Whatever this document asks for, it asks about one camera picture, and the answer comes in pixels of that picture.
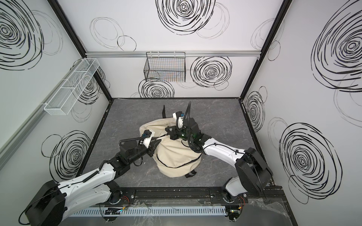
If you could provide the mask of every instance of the black wire basket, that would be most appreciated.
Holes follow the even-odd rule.
[[[167,82],[185,82],[185,52],[147,52],[143,73],[146,81],[157,78]]]

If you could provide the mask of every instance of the beige backpack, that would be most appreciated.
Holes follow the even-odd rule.
[[[152,129],[155,132],[155,137],[160,137],[167,134],[166,127],[175,126],[176,120],[174,118],[157,119],[152,122],[146,123],[139,128],[140,134],[147,129]],[[182,139],[171,140],[170,136],[161,137],[161,142],[157,146],[153,159],[155,160],[160,172],[168,177],[186,176],[190,177],[195,174],[194,169],[201,162],[201,153],[196,153],[191,150],[187,141]]]

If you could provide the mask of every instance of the aluminum rail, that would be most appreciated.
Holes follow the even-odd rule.
[[[152,52],[153,57],[182,57],[186,53],[186,57],[200,56],[254,56],[259,57],[259,50],[225,50],[225,51],[95,51],[86,52],[88,58],[109,58],[109,57],[144,57],[146,53]]]

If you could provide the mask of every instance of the black swirl pattern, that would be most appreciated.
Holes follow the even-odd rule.
[[[138,85],[138,92],[142,98],[173,98],[175,96],[173,86],[158,78],[142,80]]]
[[[191,78],[201,87],[223,90],[231,76],[232,63],[228,57],[198,57],[191,65]]]
[[[65,136],[53,134],[43,141],[41,153],[49,158],[51,177],[56,182],[72,179],[78,172],[91,139],[82,131],[74,130]]]
[[[261,48],[264,45],[264,42],[266,40],[266,37],[269,34],[270,28],[272,27],[274,23],[275,18],[271,18],[269,20],[264,21],[261,23],[253,32],[251,38],[250,38],[250,44],[252,47],[256,50],[261,50]],[[282,37],[283,31],[285,27],[284,20],[280,24],[279,30],[277,31],[277,34],[275,35],[272,44],[270,45],[269,49],[274,49],[277,45],[277,42],[279,42],[280,38]]]
[[[263,98],[260,94],[261,89],[265,89],[265,86],[259,88],[259,91],[253,91],[249,94],[245,108],[246,112],[249,115],[251,124],[255,132],[258,132],[264,124],[265,120],[265,106],[264,103],[267,99],[268,93],[266,92],[266,96]]]
[[[280,150],[281,147],[280,144],[280,138],[282,137],[282,134],[286,131],[285,129],[288,127],[288,124],[284,121],[284,119],[279,117],[272,118],[268,123],[268,137],[271,145],[278,151],[284,151]]]
[[[334,91],[334,105],[341,118],[362,128],[362,93]]]
[[[333,145],[315,127],[294,123],[284,131],[279,144],[280,159],[289,177],[293,196],[306,204],[309,198],[325,199],[337,192],[342,165]],[[301,198],[300,191],[307,198]]]
[[[191,81],[191,74],[194,73],[193,71],[191,71],[190,69],[187,69],[186,70],[186,81],[188,82],[176,82],[176,84],[181,87],[181,88],[184,88],[184,89],[192,89],[192,88],[195,88],[197,86],[197,84],[195,84],[193,81]]]
[[[92,105],[98,100],[101,95],[100,87],[91,74],[86,73],[83,79],[80,81],[79,87],[85,87],[82,90],[75,90],[77,95],[80,95],[78,101],[82,102],[85,105]]]
[[[322,85],[362,92],[362,1],[349,0],[327,22],[311,54],[313,75]]]
[[[99,29],[100,27],[104,29],[104,26],[108,29],[107,33]],[[120,48],[123,51],[136,50],[136,41],[132,37],[124,35],[119,23],[112,18],[94,18],[89,25],[89,31],[93,39],[103,47],[114,50]]]
[[[101,67],[98,67],[97,69],[98,75],[101,78],[101,80],[103,81],[104,85],[106,86],[107,89],[109,89],[111,87],[111,83],[106,79],[106,74],[104,73],[104,71],[101,69]],[[102,89],[99,87],[99,92],[101,94],[103,94]]]
[[[211,19],[206,26],[196,31],[197,35],[205,39],[214,39],[222,35],[230,23],[229,10],[221,3],[215,3]]]
[[[0,0],[0,68],[33,68],[43,48],[42,29],[28,6],[22,0]]]
[[[87,121],[91,114],[92,105],[85,105],[80,101],[77,101],[71,109],[73,119],[79,123]]]
[[[43,30],[47,30],[44,34],[43,53],[47,55],[55,55],[61,52],[63,48],[63,34],[58,24],[46,13],[38,10],[31,11]]]
[[[203,28],[210,20],[215,0],[155,0],[163,26],[178,35]]]

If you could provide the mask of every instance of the black metal frame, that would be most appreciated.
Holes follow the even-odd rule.
[[[270,48],[270,45],[272,44],[273,42],[273,39],[275,37],[275,35],[277,34],[277,31],[280,27],[280,24],[282,23],[283,19],[284,19],[284,16],[285,14],[287,13],[288,9],[289,9],[289,6],[290,4],[292,3],[292,0],[283,0],[283,3],[282,5],[280,6],[280,9],[278,11],[278,14],[273,22],[273,25],[269,31],[269,34],[268,36],[266,37],[266,40],[264,42],[264,45],[263,47],[261,48],[261,54],[260,54],[260,58],[257,59],[257,61],[255,62],[254,64],[254,67],[249,75],[249,78],[244,86],[244,89],[243,89],[243,92],[241,93],[240,95],[240,98],[241,98],[241,101],[244,100],[245,96],[247,95],[247,92],[256,76],[256,74],[258,73],[259,71],[259,68],[261,66],[261,63],[263,62],[269,48]]]
[[[76,35],[74,29],[72,28],[70,22],[68,21],[65,13],[63,12],[61,6],[59,5],[57,0],[48,0],[50,6],[52,7],[54,13],[56,14],[56,16],[58,17],[58,19],[60,20],[60,22],[62,23],[64,29],[66,30],[66,32],[68,33],[70,39],[72,40],[73,44],[75,45],[75,47],[77,48],[79,54],[82,57],[86,57],[85,53],[85,48],[83,47],[80,39],[78,38],[78,36]],[[239,99],[239,103],[240,103],[240,107],[242,108],[244,117],[247,121],[247,125],[249,127],[249,131],[252,135],[252,139],[255,143],[255,147],[256,149],[261,153],[262,157],[265,159],[264,154],[261,150],[259,141],[256,137],[256,134],[253,130],[253,127],[251,125],[250,119],[248,114],[245,111],[245,107],[243,105],[243,99],[246,96],[246,93],[248,92],[259,68],[260,65],[264,59],[264,57],[266,56],[266,53],[273,41],[273,38],[276,34],[276,32],[278,31],[278,28],[289,8],[289,5],[291,4],[292,0],[284,0],[279,12],[276,16],[276,19],[274,20],[274,23],[272,25],[272,28],[267,36],[267,39],[262,47],[261,50],[261,55],[260,58],[256,61],[252,72],[247,80],[247,83],[244,87],[244,90],[240,96],[240,98],[235,98],[235,97],[226,97],[226,98],[219,98],[219,99]],[[112,98],[108,89],[106,88],[106,86],[104,85],[102,79],[100,78],[99,74],[96,72],[94,74],[94,78],[96,79],[97,83],[99,84],[100,88],[102,89],[104,95],[106,96],[107,100],[109,101],[108,107],[102,117],[102,120],[94,134],[94,137],[91,141],[91,144],[87,150],[87,153],[82,161],[82,164],[78,170],[78,173],[76,176],[79,176],[82,174],[85,165],[89,159],[89,156],[92,153],[92,150],[94,148],[94,145],[98,139],[98,136],[100,134],[100,131],[104,125],[104,122],[108,116],[109,110],[114,102],[115,98]],[[124,98],[124,99],[144,99],[144,98]],[[209,98],[173,98],[173,99],[214,99],[212,97]],[[198,199],[198,200],[203,200],[204,204],[222,204],[224,206],[228,206],[229,208],[231,207],[238,207],[239,204],[235,205],[235,204],[230,204],[230,203],[226,203],[223,199],[222,199],[222,195],[221,195],[221,191],[222,191],[222,187],[167,187],[167,188],[122,188],[122,191],[124,192],[124,195],[126,195],[127,197],[130,198],[130,204],[133,204],[133,202],[135,200],[159,200],[159,199]],[[297,226],[297,222],[294,218],[293,212],[290,209],[289,203],[285,197],[284,191],[282,189],[282,187],[280,186],[267,186],[265,189],[265,195],[267,198],[281,198],[283,200],[283,203],[287,209],[287,212],[290,216],[290,219],[292,221],[293,226]],[[252,199],[252,198],[260,198],[260,197],[254,197],[251,195],[247,195],[247,197],[245,197],[245,201],[248,202],[248,199]]]
[[[239,200],[233,203],[225,202],[221,192],[222,187],[160,187],[160,188],[121,188],[123,195],[127,196],[130,204],[134,204],[138,200],[142,201],[147,206],[152,206],[158,200],[197,200],[202,205],[220,204],[228,209],[238,209]],[[281,186],[268,186],[264,189],[265,196],[268,199],[281,199],[287,213],[290,217],[293,226],[298,226],[293,212],[290,208],[287,198],[285,197],[283,188]],[[249,199],[258,199],[259,196],[246,194],[243,196],[245,203]],[[105,207],[120,207],[128,204],[127,200],[121,200],[116,205],[110,205],[108,202],[103,203]]]
[[[75,48],[77,48],[80,56],[82,58],[87,57],[85,55],[85,53],[86,53],[85,48],[83,47],[80,39],[78,38],[77,34],[75,33],[74,29],[72,28],[72,25],[70,24],[67,16],[65,15],[65,13],[64,13],[62,7],[59,5],[58,1],[57,0],[48,0],[48,3],[52,7],[55,15],[58,17],[58,19],[61,22],[61,24],[63,25],[64,29],[66,30],[66,32],[67,32],[68,36],[70,37],[70,39],[72,40]],[[104,85],[104,83],[103,83],[103,81],[102,81],[102,79],[99,76],[99,73],[97,71],[94,73],[93,77],[97,81],[99,87],[103,91],[103,93],[106,96],[107,100],[109,102],[111,102],[112,101],[112,96],[109,93],[107,87]]]
[[[141,97],[125,97],[125,98],[116,98],[116,99],[126,99],[126,100],[169,100],[169,99],[187,99],[187,100],[192,100],[192,99],[239,99],[239,97],[172,97],[172,98],[141,98]]]
[[[83,170],[84,170],[84,168],[85,168],[85,165],[87,164],[88,159],[89,159],[89,157],[91,156],[91,153],[92,153],[92,151],[93,151],[93,148],[94,148],[94,146],[95,146],[95,144],[96,144],[96,142],[97,142],[97,139],[98,139],[99,134],[101,133],[102,127],[103,127],[103,125],[104,125],[104,122],[106,121],[106,118],[107,118],[107,116],[108,116],[109,110],[111,109],[111,106],[112,106],[113,102],[114,102],[114,98],[108,103],[108,106],[107,106],[107,108],[106,108],[106,111],[105,111],[104,114],[103,114],[103,117],[102,117],[102,119],[101,119],[101,122],[100,122],[99,125],[98,125],[98,128],[97,128],[97,130],[96,130],[96,132],[95,132],[95,134],[94,134],[94,136],[93,136],[92,141],[90,142],[90,145],[89,145],[89,147],[88,147],[88,150],[87,150],[87,152],[85,153],[85,156],[84,156],[84,158],[83,158],[83,160],[82,160],[82,163],[80,164],[80,167],[79,167],[78,172],[77,172],[77,174],[76,174],[75,177],[82,175]]]

